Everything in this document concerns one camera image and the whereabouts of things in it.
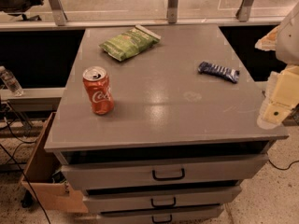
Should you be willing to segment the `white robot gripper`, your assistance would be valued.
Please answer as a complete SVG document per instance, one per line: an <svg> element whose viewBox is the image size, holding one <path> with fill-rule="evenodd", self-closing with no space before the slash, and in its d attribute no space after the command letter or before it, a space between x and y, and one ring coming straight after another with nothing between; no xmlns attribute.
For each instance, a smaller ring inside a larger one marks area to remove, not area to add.
<svg viewBox="0 0 299 224"><path fill-rule="evenodd" d="M287 64L299 64L299 3L279 26L256 42L255 48L276 51L278 60ZM272 72L267 80L257 124L262 129L274 129L298 105L299 66L287 66L280 73Z"/></svg>

